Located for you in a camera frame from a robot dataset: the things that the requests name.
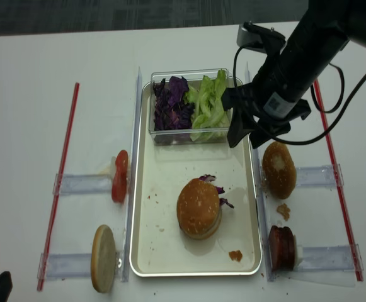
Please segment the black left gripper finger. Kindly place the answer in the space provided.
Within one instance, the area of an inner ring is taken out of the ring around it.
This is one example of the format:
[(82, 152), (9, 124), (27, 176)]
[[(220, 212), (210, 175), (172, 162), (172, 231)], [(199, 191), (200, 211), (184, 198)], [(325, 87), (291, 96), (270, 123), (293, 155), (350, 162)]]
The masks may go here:
[(7, 302), (12, 288), (11, 273), (9, 271), (2, 272), (0, 274), (0, 302)]

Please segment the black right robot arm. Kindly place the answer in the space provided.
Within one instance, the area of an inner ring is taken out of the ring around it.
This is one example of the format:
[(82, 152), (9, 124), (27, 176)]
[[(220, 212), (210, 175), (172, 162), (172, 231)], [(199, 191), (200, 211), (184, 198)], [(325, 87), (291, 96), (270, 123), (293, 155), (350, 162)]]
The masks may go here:
[(237, 45), (266, 54), (253, 80), (228, 88), (222, 95), (232, 111), (227, 132), (230, 147), (244, 137), (253, 148), (268, 140), (280, 141), (290, 122), (311, 113), (303, 98), (313, 82), (348, 42), (366, 47), (366, 1), (310, 1), (291, 36), (245, 22), (239, 26)]

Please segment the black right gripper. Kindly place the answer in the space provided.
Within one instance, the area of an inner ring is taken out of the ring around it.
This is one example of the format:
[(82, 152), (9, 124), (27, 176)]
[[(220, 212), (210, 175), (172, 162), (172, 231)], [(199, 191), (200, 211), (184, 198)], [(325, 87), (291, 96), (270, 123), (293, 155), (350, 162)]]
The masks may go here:
[(306, 79), (304, 87), (295, 82), (296, 73), (285, 71), (288, 67), (283, 52), (266, 57), (253, 81), (238, 86), (236, 72), (239, 52), (233, 63), (233, 87), (222, 96), (225, 110), (232, 111), (227, 133), (230, 148), (234, 148), (250, 134), (253, 148), (290, 131), (290, 121), (305, 120), (311, 114), (309, 103), (302, 98), (312, 80)]

